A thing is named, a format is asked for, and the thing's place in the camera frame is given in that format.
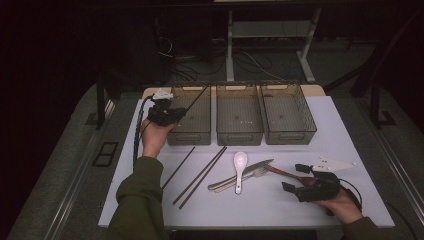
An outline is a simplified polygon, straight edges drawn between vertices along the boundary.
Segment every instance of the knife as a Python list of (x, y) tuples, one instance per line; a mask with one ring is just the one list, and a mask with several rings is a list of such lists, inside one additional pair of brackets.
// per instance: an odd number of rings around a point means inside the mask
[[(245, 175), (245, 174), (247, 174), (247, 173), (250, 173), (250, 172), (253, 172), (253, 171), (255, 171), (256, 169), (258, 169), (258, 168), (260, 168), (260, 167), (263, 167), (263, 166), (265, 166), (266, 164), (270, 163), (271, 161), (274, 161), (274, 159), (268, 159), (268, 160), (264, 160), (264, 161), (262, 161), (262, 162), (258, 162), (258, 163), (252, 164), (252, 165), (250, 165), (250, 166), (248, 166), (248, 167), (246, 167), (246, 168), (244, 169), (244, 171), (243, 171), (243, 175)], [(224, 180), (224, 181), (221, 181), (221, 182), (218, 182), (218, 183), (211, 184), (211, 185), (209, 185), (209, 186), (208, 186), (208, 189), (209, 189), (209, 190), (215, 190), (215, 189), (217, 189), (217, 188), (219, 188), (219, 187), (221, 187), (221, 186), (223, 186), (223, 185), (225, 185), (225, 184), (227, 184), (227, 183), (230, 183), (231, 181), (236, 180), (236, 178), (237, 178), (237, 176), (234, 176), (234, 177), (230, 177), (230, 178), (228, 178), (228, 179), (226, 179), (226, 180)]]

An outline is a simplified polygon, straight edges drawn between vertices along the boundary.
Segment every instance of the plastic storage tray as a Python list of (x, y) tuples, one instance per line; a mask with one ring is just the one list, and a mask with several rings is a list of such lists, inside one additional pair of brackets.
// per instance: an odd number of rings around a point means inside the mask
[(268, 145), (309, 144), (317, 127), (300, 85), (262, 81), (265, 142)]
[(253, 82), (219, 82), (216, 86), (216, 131), (219, 146), (258, 146), (263, 125)]
[(171, 108), (189, 107), (197, 101), (181, 119), (178, 125), (168, 133), (169, 145), (210, 145), (211, 144), (211, 87), (209, 83), (175, 83), (172, 86)]

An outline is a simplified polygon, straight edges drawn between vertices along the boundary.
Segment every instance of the black chopstick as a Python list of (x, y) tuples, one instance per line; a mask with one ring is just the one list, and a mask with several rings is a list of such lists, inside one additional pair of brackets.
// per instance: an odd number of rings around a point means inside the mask
[(178, 165), (177, 169), (175, 169), (175, 171), (171, 174), (171, 176), (168, 178), (168, 180), (165, 182), (165, 184), (162, 186), (162, 190), (166, 187), (166, 185), (168, 185), (168, 183), (171, 181), (171, 179), (174, 177), (174, 175), (177, 173), (177, 171), (180, 169), (180, 167), (183, 165), (183, 163), (185, 162), (185, 160), (190, 156), (190, 154), (193, 152), (195, 147), (193, 147), (190, 152), (187, 154), (187, 156), (184, 158), (184, 160), (180, 163), (180, 165)]
[(178, 202), (178, 200), (180, 200), (180, 198), (187, 192), (188, 189), (190, 189), (191, 185), (194, 184), (194, 182), (196, 182), (196, 180), (203, 174), (203, 172), (208, 169), (209, 165), (211, 165), (215, 159), (219, 156), (221, 157), (222, 153), (224, 153), (224, 151), (227, 149), (227, 147), (223, 147), (221, 150), (219, 150), (219, 152), (215, 155), (214, 158), (212, 158), (212, 160), (208, 163), (208, 165), (206, 165), (206, 167), (203, 168), (203, 170), (194, 178), (193, 181), (191, 181), (191, 183), (184, 189), (184, 191), (174, 200), (174, 202), (172, 202), (172, 204), (175, 205), (175, 203)]
[(179, 206), (179, 209), (184, 207), (184, 205), (186, 204), (188, 199), (191, 197), (191, 195), (193, 195), (194, 191), (196, 191), (197, 187), (199, 187), (199, 185), (202, 183), (203, 179), (205, 179), (206, 175), (208, 175), (208, 173), (212, 170), (213, 166), (215, 166), (215, 164), (221, 158), (222, 154), (224, 154), (225, 149), (222, 152), (218, 153), (217, 156), (215, 156), (216, 160), (213, 162), (212, 166), (208, 169), (208, 171), (205, 173), (205, 175), (203, 175), (203, 177), (200, 179), (200, 181), (197, 183), (197, 185), (193, 188), (193, 190), (191, 190), (190, 194), (186, 197), (186, 199), (183, 201), (183, 203), (181, 203), (181, 205)]

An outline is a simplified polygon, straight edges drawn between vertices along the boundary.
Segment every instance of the floor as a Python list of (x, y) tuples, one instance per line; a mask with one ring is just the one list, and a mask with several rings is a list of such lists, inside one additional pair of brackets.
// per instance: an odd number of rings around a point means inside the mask
[[(308, 61), (316, 84), (326, 86), (355, 69), (366, 61), (374, 48), (365, 45), (347, 49), (347, 45), (345, 39), (313, 42)], [(295, 55), (295, 50), (300, 47), (300, 41), (286, 39), (254, 45), (235, 43), (236, 81), (279, 77), (308, 84)], [(220, 50), (208, 61), (197, 61), (189, 55), (182, 56), (180, 60), (170, 76), (174, 81), (226, 79), (225, 55)], [(423, 181), (424, 136), (384, 90), (381, 110), (389, 112), (396, 125), (377, 130), (368, 117), (369, 93), (360, 99), (349, 94), (354, 80), (326, 94), (333, 98), (374, 184), (387, 201), (396, 226), (384, 231), (394, 239), (424, 239), (421, 197), (424, 185), (419, 184)], [(96, 130), (93, 121), (96, 113), (95, 86), (88, 89), (75, 108), (9, 239), (105, 238), (106, 229), (99, 227), (97, 222), (140, 96), (141, 92), (127, 91), (119, 100), (109, 102), (107, 120), (101, 129)], [(118, 143), (113, 161), (109, 167), (92, 166), (104, 142)], [(414, 185), (403, 184), (409, 182), (408, 178)], [(341, 238), (342, 233), (340, 229), (322, 229), (316, 231), (316, 236), (319, 240), (336, 240)], [(238, 239), (237, 234), (228, 239)]]

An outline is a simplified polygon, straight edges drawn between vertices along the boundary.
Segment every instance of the white spoon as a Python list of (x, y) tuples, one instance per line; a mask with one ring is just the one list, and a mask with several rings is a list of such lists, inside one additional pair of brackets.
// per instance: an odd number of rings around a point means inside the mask
[(247, 155), (244, 152), (237, 152), (234, 155), (234, 166), (236, 167), (237, 172), (237, 183), (236, 183), (236, 193), (241, 193), (241, 177), (243, 175), (243, 170), (247, 165)]

